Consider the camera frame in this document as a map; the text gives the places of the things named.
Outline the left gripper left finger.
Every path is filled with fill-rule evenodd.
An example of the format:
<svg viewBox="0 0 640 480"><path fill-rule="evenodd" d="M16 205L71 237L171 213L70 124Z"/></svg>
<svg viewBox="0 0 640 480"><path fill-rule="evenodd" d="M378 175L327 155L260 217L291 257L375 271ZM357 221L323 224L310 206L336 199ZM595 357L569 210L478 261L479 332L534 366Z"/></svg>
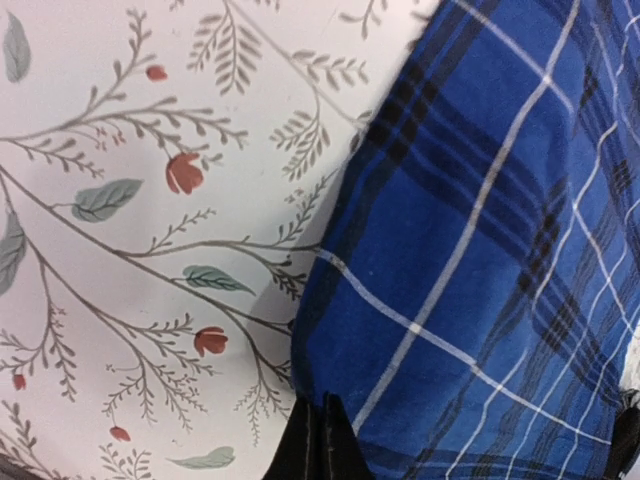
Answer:
<svg viewBox="0 0 640 480"><path fill-rule="evenodd" d="M263 480L320 480L322 417L306 399L297 399Z"/></svg>

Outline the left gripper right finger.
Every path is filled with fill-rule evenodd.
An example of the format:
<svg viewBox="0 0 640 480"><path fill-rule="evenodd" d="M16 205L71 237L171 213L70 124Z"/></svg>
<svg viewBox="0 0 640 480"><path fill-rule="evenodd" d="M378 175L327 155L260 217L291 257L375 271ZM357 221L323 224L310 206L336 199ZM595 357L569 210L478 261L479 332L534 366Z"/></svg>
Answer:
<svg viewBox="0 0 640 480"><path fill-rule="evenodd" d="M373 475L338 395L325 395L322 420L322 478L371 480Z"/></svg>

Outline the blue plaid long sleeve shirt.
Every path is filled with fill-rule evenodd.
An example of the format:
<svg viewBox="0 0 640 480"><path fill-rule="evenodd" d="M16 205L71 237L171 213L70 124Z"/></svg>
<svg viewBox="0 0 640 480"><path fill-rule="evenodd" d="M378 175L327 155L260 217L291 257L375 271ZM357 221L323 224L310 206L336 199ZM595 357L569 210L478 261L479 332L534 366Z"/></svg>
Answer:
<svg viewBox="0 0 640 480"><path fill-rule="evenodd" d="M349 160L293 324L372 479L639 457L639 5L443 1Z"/></svg>

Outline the floral tablecloth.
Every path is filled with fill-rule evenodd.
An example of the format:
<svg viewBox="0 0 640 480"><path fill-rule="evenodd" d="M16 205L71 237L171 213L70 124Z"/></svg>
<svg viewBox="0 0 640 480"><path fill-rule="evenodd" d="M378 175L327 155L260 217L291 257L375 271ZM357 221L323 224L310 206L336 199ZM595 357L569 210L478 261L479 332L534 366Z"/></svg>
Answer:
<svg viewBox="0 0 640 480"><path fill-rule="evenodd" d="M344 171L443 1L1 5L1 475L262 479Z"/></svg>

